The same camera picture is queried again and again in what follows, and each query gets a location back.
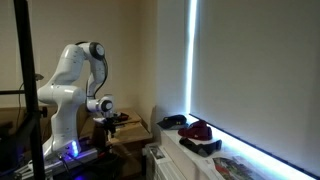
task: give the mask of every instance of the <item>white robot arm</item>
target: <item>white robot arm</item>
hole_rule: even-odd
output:
[[[51,118],[52,135],[43,144],[43,155],[50,159],[63,154],[78,156],[81,151],[76,126],[78,107],[86,102],[90,112],[107,113],[113,107],[110,99],[95,99],[95,93],[107,78],[105,51],[101,44],[80,43],[67,45],[60,57],[57,69],[47,84],[38,90],[39,101],[56,104],[58,110]],[[87,92],[71,85],[76,81],[83,62],[89,60],[91,74]]]

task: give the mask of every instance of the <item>black metal frame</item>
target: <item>black metal frame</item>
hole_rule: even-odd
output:
[[[17,144],[24,144],[26,139],[30,137],[34,178],[36,180],[42,180],[45,179],[45,173],[42,155],[40,111],[38,105],[38,96],[35,80],[28,2],[26,0],[14,0],[14,8],[21,57],[20,60],[24,82],[24,91],[0,91],[0,95],[24,93],[27,114],[19,129],[17,129],[16,134],[7,141],[1,142],[0,147],[2,146],[5,147],[5,149],[11,149],[12,147],[17,146]]]

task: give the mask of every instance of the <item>blue led light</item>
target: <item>blue led light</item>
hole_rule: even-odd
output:
[[[73,150],[73,156],[76,157],[79,154],[77,143],[75,141],[72,141],[72,150]]]

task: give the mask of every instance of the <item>wall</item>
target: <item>wall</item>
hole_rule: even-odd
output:
[[[154,119],[156,101],[156,32],[157,32],[157,1],[140,0],[139,26],[140,26],[140,71],[138,102],[134,107],[137,113],[148,123],[151,131],[150,120]]]
[[[157,11],[157,106],[152,122],[185,113],[185,1],[159,0]],[[158,127],[153,125],[159,137]]]
[[[132,107],[138,101],[140,70],[139,3],[129,0],[48,1],[30,0],[29,11],[35,69],[45,78],[53,75],[64,47],[79,41],[100,42],[106,50],[109,77],[97,97],[112,93],[116,107]],[[22,83],[13,1],[0,2],[0,89],[18,89]],[[89,63],[74,84],[85,88]],[[0,97],[1,107],[17,106],[16,96]]]

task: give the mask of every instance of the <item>roller blind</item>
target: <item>roller blind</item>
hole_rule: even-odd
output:
[[[320,175],[320,1],[198,1],[191,114]]]

